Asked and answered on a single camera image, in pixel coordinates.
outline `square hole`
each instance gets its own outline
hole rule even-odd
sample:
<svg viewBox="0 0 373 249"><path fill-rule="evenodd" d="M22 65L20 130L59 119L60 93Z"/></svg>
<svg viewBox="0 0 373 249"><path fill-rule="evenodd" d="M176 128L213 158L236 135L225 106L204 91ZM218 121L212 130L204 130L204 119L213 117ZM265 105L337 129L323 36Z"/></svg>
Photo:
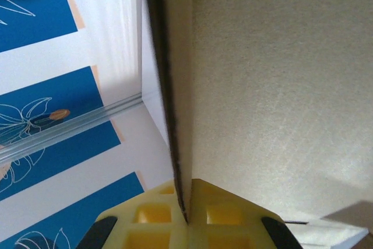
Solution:
<svg viewBox="0 0 373 249"><path fill-rule="evenodd" d="M171 223L171 208L167 204L143 204L138 207L134 223Z"/></svg>
<svg viewBox="0 0 373 249"><path fill-rule="evenodd" d="M168 249L170 233L132 232L123 249Z"/></svg>
<svg viewBox="0 0 373 249"><path fill-rule="evenodd" d="M208 205L207 224L243 225L244 214L240 208L232 204Z"/></svg>
<svg viewBox="0 0 373 249"><path fill-rule="evenodd" d="M209 236L208 242L208 249L255 249L247 237L214 235Z"/></svg>
<svg viewBox="0 0 373 249"><path fill-rule="evenodd" d="M174 186L168 186L159 192L161 195L172 195L175 193Z"/></svg>

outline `white line drawing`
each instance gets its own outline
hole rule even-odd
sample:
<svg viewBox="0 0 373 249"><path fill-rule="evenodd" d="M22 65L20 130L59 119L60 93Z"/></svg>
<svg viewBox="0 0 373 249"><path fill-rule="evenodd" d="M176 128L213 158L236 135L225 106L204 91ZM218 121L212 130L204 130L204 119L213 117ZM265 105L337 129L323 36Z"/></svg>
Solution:
<svg viewBox="0 0 373 249"><path fill-rule="evenodd" d="M8 104L0 104L0 148L52 127L70 114L69 110L47 113L51 100L51 97L43 97L30 102L21 110ZM44 152L45 149L40 150L2 167L0 193L23 180Z"/></svg>
<svg viewBox="0 0 373 249"><path fill-rule="evenodd" d="M32 231L17 239L15 245L25 249L71 249L70 241L63 228L60 228L54 240L46 238L41 232Z"/></svg>
<svg viewBox="0 0 373 249"><path fill-rule="evenodd" d="M19 6L18 4L14 3L13 1L11 1L11 0L5 0L5 1L10 3L11 5L15 6L15 8L19 8L20 10L12 9L12 8L5 7L5 6L2 6L2 5L0 5L0 8L11 11L11 12L23 14L23 15L26 15L26 16L36 17L36 15L33 12L27 10L24 7ZM8 25L6 22L2 21L1 19L0 19L0 24L3 24L5 26Z"/></svg>

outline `cardboard edge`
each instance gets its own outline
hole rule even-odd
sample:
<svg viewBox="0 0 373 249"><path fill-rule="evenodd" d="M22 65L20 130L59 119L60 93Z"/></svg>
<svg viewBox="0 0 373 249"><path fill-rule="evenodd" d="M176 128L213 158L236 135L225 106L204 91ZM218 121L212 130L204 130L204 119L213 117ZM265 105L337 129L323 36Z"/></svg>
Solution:
<svg viewBox="0 0 373 249"><path fill-rule="evenodd" d="M175 189L188 221L192 184L192 0L147 0L147 4Z"/></svg>

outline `beige cardboard surface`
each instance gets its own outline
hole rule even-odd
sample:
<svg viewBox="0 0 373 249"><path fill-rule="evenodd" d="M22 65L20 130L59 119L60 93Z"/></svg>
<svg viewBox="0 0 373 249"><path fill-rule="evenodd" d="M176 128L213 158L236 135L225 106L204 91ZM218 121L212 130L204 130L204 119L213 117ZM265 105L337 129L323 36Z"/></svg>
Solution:
<svg viewBox="0 0 373 249"><path fill-rule="evenodd" d="M373 225L372 7L193 0L193 177L285 220Z"/></svg>

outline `blue panel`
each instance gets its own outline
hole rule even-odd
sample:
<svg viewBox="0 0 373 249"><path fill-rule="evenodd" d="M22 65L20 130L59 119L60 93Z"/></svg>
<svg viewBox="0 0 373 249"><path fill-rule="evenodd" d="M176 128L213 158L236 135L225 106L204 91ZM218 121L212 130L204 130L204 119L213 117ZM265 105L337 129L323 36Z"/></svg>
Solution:
<svg viewBox="0 0 373 249"><path fill-rule="evenodd" d="M75 31L67 0L0 0L0 52Z"/></svg>
<svg viewBox="0 0 373 249"><path fill-rule="evenodd" d="M100 213L141 193L131 173L1 242L0 248L74 249Z"/></svg>
<svg viewBox="0 0 373 249"><path fill-rule="evenodd" d="M1 95L0 145L14 143L102 106L90 67ZM119 144L111 122L106 122L15 161L0 178L0 200Z"/></svg>

